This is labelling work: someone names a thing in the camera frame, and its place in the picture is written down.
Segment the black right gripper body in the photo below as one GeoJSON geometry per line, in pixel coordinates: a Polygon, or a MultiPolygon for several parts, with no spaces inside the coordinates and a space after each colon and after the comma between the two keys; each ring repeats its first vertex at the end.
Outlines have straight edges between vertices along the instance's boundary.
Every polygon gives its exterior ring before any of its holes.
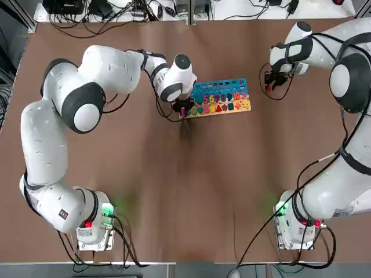
{"type": "Polygon", "coordinates": [[[268,73],[269,82],[286,82],[289,78],[291,78],[291,76],[285,72],[276,72],[271,69],[268,73]]]}

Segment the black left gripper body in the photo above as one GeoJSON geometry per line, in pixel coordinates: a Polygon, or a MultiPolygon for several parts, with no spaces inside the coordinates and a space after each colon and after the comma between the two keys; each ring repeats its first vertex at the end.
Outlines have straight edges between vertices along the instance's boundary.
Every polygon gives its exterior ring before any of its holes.
{"type": "Polygon", "coordinates": [[[194,100],[191,98],[188,98],[186,100],[177,99],[172,105],[172,108],[175,112],[178,113],[181,113],[182,110],[184,110],[184,112],[187,112],[194,106],[194,104],[194,100]]]}

